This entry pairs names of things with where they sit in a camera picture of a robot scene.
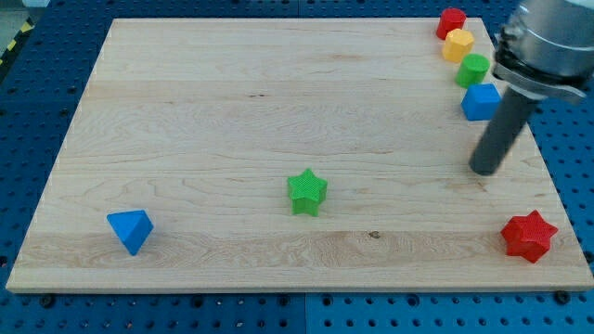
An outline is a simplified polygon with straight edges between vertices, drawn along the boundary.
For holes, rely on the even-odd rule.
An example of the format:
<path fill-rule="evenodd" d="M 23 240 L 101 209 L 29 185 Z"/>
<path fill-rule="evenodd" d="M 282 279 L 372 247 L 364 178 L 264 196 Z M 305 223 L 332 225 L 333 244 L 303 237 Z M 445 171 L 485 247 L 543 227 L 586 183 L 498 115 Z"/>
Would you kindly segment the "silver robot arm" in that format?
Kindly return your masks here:
<path fill-rule="evenodd" d="M 522 0 L 497 36 L 493 75 L 578 104 L 593 76 L 593 0 Z"/>

